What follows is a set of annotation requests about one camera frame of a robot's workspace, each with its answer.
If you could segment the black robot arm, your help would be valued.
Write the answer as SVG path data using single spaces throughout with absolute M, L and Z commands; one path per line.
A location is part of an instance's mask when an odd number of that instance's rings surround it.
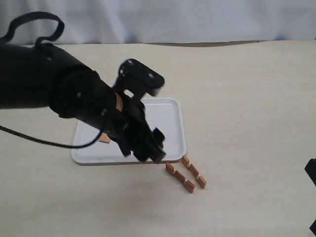
M 164 78 L 135 59 L 118 70 L 113 86 L 65 50 L 50 43 L 0 47 L 0 107 L 49 107 L 60 118 L 76 118 L 105 133 L 124 156 L 161 162 L 164 134 L 150 129 L 142 97 L 157 95 Z

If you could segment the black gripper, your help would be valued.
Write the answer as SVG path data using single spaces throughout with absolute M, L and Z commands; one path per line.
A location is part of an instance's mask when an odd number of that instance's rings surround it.
M 165 135 L 156 127 L 151 130 L 145 118 L 145 106 L 121 93 L 115 94 L 114 106 L 107 108 L 104 133 L 116 142 L 122 153 L 133 153 L 140 161 L 160 163 Z

